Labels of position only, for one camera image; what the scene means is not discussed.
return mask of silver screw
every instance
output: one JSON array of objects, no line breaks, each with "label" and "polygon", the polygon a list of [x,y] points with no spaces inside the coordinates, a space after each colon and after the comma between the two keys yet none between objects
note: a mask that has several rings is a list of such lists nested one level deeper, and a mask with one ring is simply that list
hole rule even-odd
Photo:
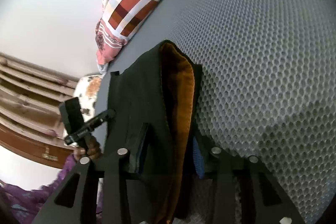
[{"label": "silver screw", "polygon": [[87,163],[90,162],[90,158],[88,158],[88,157],[81,158],[81,159],[79,160],[79,162],[80,162],[81,164],[87,164]]},{"label": "silver screw", "polygon": [[117,151],[118,155],[126,155],[128,153],[128,150],[126,148],[120,148]]},{"label": "silver screw", "polygon": [[222,150],[219,147],[213,147],[211,148],[211,153],[218,155],[222,152]]},{"label": "silver screw", "polygon": [[256,164],[258,162],[258,158],[256,156],[250,156],[249,160],[251,163]]}]

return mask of brown wooden panel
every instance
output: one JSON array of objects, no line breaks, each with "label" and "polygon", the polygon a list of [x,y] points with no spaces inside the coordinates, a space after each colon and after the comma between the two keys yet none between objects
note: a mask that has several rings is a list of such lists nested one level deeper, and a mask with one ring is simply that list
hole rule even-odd
[{"label": "brown wooden panel", "polygon": [[[0,145],[26,159],[59,169],[63,168],[66,158],[73,152],[72,147],[67,149],[35,141],[17,134],[1,124]],[[57,161],[48,160],[43,157],[43,154],[46,153],[46,148],[49,149],[50,156],[57,157]]]}]

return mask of gray fabric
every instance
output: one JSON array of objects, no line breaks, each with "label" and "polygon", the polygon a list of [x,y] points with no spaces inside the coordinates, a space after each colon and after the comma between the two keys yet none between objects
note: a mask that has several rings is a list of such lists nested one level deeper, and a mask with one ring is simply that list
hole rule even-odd
[{"label": "gray fabric", "polygon": [[[336,192],[335,12],[336,0],[163,0],[109,70],[175,42],[203,65],[202,134],[232,153],[259,155],[314,223]],[[201,185],[193,186],[191,217],[175,222],[204,223]]]}]

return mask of red rectangle pattern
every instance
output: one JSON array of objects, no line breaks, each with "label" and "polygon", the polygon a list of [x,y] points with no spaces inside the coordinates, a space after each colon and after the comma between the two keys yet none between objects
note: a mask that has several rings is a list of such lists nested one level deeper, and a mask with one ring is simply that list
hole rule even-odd
[{"label": "red rectangle pattern", "polygon": [[156,7],[157,4],[158,2],[155,0],[148,2],[125,26],[121,34],[125,37],[128,37],[130,33],[139,25],[139,23],[143,21],[145,17],[151,12],[151,10]]},{"label": "red rectangle pattern", "polygon": [[140,0],[122,0],[119,5],[113,11],[109,23],[113,29],[117,29],[120,22],[125,18],[130,10],[139,2]]}]

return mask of purple shirt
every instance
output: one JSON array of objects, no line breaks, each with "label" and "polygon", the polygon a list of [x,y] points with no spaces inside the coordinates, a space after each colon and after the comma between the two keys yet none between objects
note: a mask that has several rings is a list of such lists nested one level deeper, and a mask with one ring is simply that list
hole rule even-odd
[{"label": "purple shirt", "polygon": [[[31,224],[41,207],[75,164],[76,160],[71,154],[66,159],[63,169],[58,173],[57,179],[50,185],[41,186],[39,190],[26,191],[18,186],[6,184],[4,187],[0,187],[0,196],[5,199],[4,202],[10,207],[11,213],[20,224]],[[97,223],[99,223],[101,219],[102,206],[100,201],[96,211]]]}]

